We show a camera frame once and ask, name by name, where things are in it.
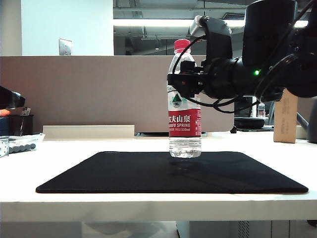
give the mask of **brown box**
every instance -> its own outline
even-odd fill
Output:
[[[295,143],[298,97],[284,90],[280,102],[275,102],[274,142]]]

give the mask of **fluorescent light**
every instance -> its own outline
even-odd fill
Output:
[[[295,27],[306,27],[308,24],[308,21],[297,21],[295,23]]]
[[[193,20],[179,19],[114,19],[114,26],[189,27]]]
[[[244,27],[244,20],[225,20],[229,28]],[[114,26],[148,26],[148,27],[190,27],[193,20],[188,19],[114,19]],[[308,21],[297,21],[295,27],[305,27]]]
[[[245,20],[224,20],[229,28],[239,28],[244,27],[246,24]]]

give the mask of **water bottle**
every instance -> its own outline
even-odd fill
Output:
[[[182,51],[190,44],[189,40],[181,39],[174,43],[175,56],[169,66],[168,73]],[[184,53],[177,64],[175,73],[180,72],[180,63],[184,60],[194,61],[190,49]],[[180,96],[172,86],[167,85],[168,124],[169,124],[169,152],[172,157],[195,158],[202,151],[201,109],[200,105],[192,103]],[[199,95],[193,98],[199,101]]]
[[[258,117],[264,118],[265,117],[265,104],[260,103],[258,105]]]

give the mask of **small bottle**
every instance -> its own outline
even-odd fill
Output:
[[[174,43],[175,56],[169,66],[168,73],[182,51],[190,44],[189,40],[181,39]],[[188,49],[178,63],[175,73],[180,72],[180,63],[184,60],[195,61]],[[192,103],[180,96],[172,86],[167,85],[168,123],[169,123],[169,152],[172,157],[195,158],[202,151],[201,109],[200,105]]]
[[[265,117],[265,104],[260,103],[258,105],[258,117],[264,118]]]

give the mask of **green mountain logo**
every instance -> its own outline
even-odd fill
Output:
[[[178,93],[175,95],[175,97],[173,98],[172,104],[175,108],[179,108],[180,105],[182,104],[182,100],[180,99]]]

